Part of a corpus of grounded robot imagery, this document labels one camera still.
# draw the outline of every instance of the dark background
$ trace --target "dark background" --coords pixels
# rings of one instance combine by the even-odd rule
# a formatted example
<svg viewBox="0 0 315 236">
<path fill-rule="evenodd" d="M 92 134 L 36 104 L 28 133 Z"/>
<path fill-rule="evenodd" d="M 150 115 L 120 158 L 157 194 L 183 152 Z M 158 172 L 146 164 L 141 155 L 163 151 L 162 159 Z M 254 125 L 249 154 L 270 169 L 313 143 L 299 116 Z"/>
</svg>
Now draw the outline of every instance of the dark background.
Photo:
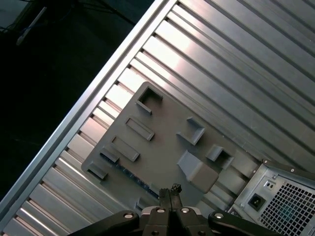
<svg viewBox="0 0 315 236">
<path fill-rule="evenodd" d="M 103 2 L 109 7 L 98 0 L 48 4 L 20 46 L 25 27 L 0 33 L 0 200 L 153 0 Z"/>
</svg>

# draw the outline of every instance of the metal mesh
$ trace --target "metal mesh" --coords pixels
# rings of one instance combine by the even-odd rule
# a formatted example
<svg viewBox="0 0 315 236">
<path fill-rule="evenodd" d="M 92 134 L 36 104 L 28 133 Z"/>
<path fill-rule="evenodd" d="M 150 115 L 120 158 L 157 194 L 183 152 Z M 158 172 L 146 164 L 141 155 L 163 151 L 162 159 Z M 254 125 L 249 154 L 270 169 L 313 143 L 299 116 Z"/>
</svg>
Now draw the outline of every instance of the metal mesh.
<svg viewBox="0 0 315 236">
<path fill-rule="evenodd" d="M 268 229 L 285 236 L 298 236 L 315 214 L 315 194 L 284 184 L 261 215 Z"/>
</svg>

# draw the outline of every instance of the gray plastic tray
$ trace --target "gray plastic tray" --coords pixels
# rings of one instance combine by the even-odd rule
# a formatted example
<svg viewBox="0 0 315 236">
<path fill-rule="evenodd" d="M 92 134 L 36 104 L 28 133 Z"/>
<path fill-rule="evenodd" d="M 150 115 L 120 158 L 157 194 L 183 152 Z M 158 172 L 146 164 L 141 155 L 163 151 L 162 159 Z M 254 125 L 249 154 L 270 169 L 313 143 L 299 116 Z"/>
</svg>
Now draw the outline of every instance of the gray plastic tray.
<svg viewBox="0 0 315 236">
<path fill-rule="evenodd" d="M 103 181 L 125 173 L 154 197 L 182 185 L 182 201 L 196 205 L 233 160 L 214 145 L 212 128 L 180 102 L 145 82 L 82 164 Z"/>
</svg>

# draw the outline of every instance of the screw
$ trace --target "screw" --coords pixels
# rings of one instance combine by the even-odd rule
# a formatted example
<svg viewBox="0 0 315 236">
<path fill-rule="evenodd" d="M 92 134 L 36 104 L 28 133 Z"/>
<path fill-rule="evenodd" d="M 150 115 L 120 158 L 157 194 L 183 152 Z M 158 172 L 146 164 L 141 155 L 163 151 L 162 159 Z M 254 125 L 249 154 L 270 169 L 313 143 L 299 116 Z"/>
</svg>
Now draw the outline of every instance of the screw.
<svg viewBox="0 0 315 236">
<path fill-rule="evenodd" d="M 182 213 L 188 213 L 188 212 L 190 212 L 190 210 L 189 210 L 188 208 L 182 208 L 181 211 L 182 211 Z"/>
<path fill-rule="evenodd" d="M 215 218 L 217 218 L 217 219 L 222 219 L 223 217 L 224 217 L 224 215 L 222 215 L 221 213 L 215 214 Z"/>
<path fill-rule="evenodd" d="M 158 212 L 158 213 L 163 213 L 163 212 L 165 212 L 165 210 L 162 209 L 162 208 L 160 208 L 160 209 L 157 209 L 157 212 Z"/>
<path fill-rule="evenodd" d="M 132 217 L 133 217 L 133 215 L 130 213 L 127 213 L 124 215 L 124 218 L 126 218 L 126 219 L 131 219 Z"/>
</svg>

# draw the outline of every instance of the metal side panel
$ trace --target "metal side panel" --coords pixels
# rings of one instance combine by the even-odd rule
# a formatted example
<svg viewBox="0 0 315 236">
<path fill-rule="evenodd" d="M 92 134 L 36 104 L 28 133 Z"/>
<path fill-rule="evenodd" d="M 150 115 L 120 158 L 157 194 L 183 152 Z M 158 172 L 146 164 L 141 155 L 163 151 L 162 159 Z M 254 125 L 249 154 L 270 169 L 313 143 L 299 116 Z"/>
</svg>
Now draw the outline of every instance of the metal side panel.
<svg viewBox="0 0 315 236">
<path fill-rule="evenodd" d="M 0 203 L 0 233 L 67 235 L 150 204 L 125 176 L 81 170 L 144 81 L 207 121 L 234 157 L 196 205 L 204 215 L 229 209 L 262 159 L 314 172 L 314 6 L 156 0 Z"/>
</svg>

